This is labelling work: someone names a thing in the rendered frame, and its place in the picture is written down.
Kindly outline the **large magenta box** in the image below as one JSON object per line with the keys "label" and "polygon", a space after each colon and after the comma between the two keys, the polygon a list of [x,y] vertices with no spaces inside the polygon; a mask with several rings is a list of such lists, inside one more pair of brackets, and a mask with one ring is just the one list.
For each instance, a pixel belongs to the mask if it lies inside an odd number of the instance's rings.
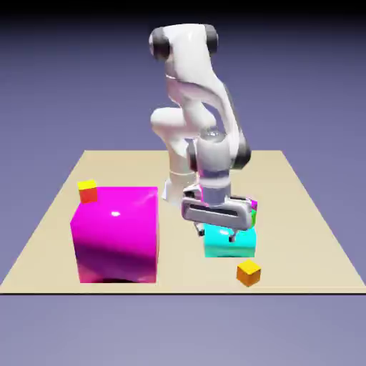
{"label": "large magenta box", "polygon": [[156,187],[97,187],[70,222],[79,281],[156,282],[158,208]]}

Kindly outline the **large cyan box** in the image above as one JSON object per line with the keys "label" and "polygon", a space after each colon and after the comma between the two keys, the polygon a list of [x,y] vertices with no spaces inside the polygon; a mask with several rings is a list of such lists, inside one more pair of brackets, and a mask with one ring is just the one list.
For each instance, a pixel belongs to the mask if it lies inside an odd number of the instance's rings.
{"label": "large cyan box", "polygon": [[254,257],[257,244],[257,233],[252,227],[239,231],[233,242],[229,236],[233,230],[210,224],[204,225],[204,254],[205,257]]}

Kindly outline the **small red cube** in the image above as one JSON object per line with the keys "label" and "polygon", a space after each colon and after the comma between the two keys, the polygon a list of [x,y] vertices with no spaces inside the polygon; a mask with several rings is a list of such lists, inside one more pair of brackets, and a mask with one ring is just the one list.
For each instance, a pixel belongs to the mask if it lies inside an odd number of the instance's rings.
{"label": "small red cube", "polygon": [[77,186],[82,204],[97,201],[97,184],[93,179],[77,182]]}

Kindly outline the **small orange cube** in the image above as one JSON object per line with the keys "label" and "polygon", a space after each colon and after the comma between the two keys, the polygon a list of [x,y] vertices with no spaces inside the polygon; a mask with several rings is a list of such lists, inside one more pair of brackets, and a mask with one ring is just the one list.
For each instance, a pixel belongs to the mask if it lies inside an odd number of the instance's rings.
{"label": "small orange cube", "polygon": [[250,287],[259,282],[261,267],[250,259],[237,265],[237,279],[245,286]]}

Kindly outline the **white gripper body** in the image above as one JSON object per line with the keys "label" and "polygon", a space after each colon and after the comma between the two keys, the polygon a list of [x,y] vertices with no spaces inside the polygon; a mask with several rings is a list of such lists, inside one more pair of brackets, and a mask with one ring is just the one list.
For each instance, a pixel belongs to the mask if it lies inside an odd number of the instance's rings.
{"label": "white gripper body", "polygon": [[243,197],[226,197],[222,204],[214,206],[184,197],[182,216],[192,222],[245,231],[252,227],[252,201]]}

